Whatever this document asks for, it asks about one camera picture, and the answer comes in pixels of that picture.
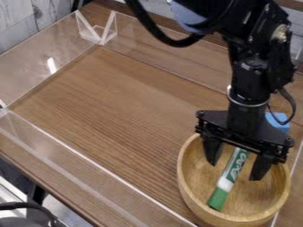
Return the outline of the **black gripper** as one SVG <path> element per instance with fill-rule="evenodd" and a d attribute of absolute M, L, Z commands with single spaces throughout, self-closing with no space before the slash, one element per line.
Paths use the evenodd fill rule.
<path fill-rule="evenodd" d="M 267 120 L 257 124 L 253 132 L 245 129 L 237 132 L 226 127 L 226 111 L 200 110 L 196 118 L 194 132 L 202 139 L 204 156 L 212 166 L 220 159 L 222 143 L 257 155 L 249 174 L 251 181 L 263 179 L 273 162 L 287 161 L 288 149 L 295 145 L 295 140 L 272 127 Z"/>

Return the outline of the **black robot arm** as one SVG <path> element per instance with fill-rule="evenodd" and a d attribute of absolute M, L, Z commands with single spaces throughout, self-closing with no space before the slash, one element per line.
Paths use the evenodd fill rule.
<path fill-rule="evenodd" d="M 232 81 L 226 88 L 228 109 L 196 112 L 206 161 L 214 165 L 222 144 L 256 154 L 249 179 L 260 180 L 271 166 L 287 160 L 293 139 L 267 122 L 269 97 L 293 81 L 291 22 L 273 0 L 172 0 L 180 26 L 196 35 L 218 33 L 226 43 Z"/>

